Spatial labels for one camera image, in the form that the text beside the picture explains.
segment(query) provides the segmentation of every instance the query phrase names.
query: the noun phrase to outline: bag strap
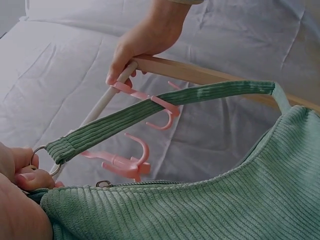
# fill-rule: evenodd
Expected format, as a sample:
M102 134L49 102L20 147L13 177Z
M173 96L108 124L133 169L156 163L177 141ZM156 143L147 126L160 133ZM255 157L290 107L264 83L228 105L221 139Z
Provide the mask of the bag strap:
M291 108L282 88L271 81L226 81L167 92L157 97L178 106L244 94L271 95L282 114ZM150 99L143 100L49 142L44 149L57 165L62 165L78 154L163 109L163 106Z

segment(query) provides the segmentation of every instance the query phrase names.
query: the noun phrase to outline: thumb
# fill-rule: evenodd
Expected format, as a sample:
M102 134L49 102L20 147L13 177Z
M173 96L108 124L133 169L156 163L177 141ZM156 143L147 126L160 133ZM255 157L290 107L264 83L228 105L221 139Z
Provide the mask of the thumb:
M21 169L15 175L15 182L19 188L25 191L33 191L40 188L53 189L55 187L55 181L47 171L42 169L32 170L30 167Z
M132 57L134 53L128 45L119 45L115 49L105 82L109 85L114 84Z

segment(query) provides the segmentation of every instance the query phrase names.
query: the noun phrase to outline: pink plastic hook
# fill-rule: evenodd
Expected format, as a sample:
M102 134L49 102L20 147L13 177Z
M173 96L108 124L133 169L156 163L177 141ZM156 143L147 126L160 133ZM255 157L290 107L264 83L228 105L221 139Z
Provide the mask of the pink plastic hook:
M84 151L83 153L81 153L81 155L90 159L99 158L109 161L111 164L108 164L106 162L102 163L102 167L104 169L107 169L125 178L134 179L135 182L140 182L140 174L148 174L150 172L151 166L146 162L150 154L149 146L144 141L135 136L132 136L128 133L125 133L124 135L141 144L143 154L140 159L137 159L133 156L130 159L127 159L123 156L118 156L116 154L111 154L105 151Z
M115 82L115 84L113 84L112 87L116 88L121 92L129 94L137 99L146 100L147 98L149 98L148 94L134 90L132 89L132 85L130 86L119 81Z
M171 85L173 88L180 90L180 87L173 84L172 82L168 81L168 84ZM168 103L168 102L166 102L156 96L152 96L151 100L165 108L164 111L168 114L169 120L168 120L167 124L162 127L154 125L150 122L146 122L145 124L147 124L148 126L154 128L154 129L157 129L157 130L167 130L167 129L171 128L171 126L174 122L174 118L178 117L180 115L180 111L178 108L179 106L174 106L171 103Z

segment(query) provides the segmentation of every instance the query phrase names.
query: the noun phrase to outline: green corduroy bag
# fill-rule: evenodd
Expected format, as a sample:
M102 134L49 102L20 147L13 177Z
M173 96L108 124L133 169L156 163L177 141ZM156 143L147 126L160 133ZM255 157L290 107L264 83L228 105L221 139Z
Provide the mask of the green corduroy bag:
M268 81L228 81L158 97L184 105L242 94L271 95L282 114L235 168L193 183L38 189L29 197L48 215L54 239L320 239L320 117L315 111L291 107L280 86ZM45 149L56 164L64 164L163 109L141 101Z

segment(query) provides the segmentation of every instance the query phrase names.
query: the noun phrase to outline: wooden bar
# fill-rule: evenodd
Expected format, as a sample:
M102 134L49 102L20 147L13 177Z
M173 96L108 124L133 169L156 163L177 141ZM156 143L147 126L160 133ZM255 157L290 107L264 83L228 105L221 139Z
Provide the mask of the wooden bar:
M134 57L132 60L138 63L138 70L170 77L173 79L183 80L198 85L245 80L227 73L153 56L141 55ZM269 95L247 94L243 96L270 107L278 108L276 101ZM291 106L305 106L315 110L320 114L320 106L291 94L286 94L286 96Z

